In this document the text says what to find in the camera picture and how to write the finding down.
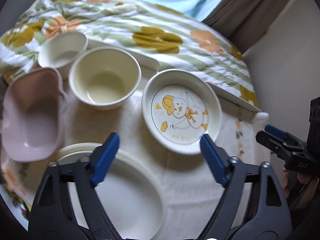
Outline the person's right hand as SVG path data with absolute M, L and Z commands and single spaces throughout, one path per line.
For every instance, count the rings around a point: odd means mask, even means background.
M 300 210 L 319 198 L 319 178 L 283 168 L 281 181 L 290 211 Z

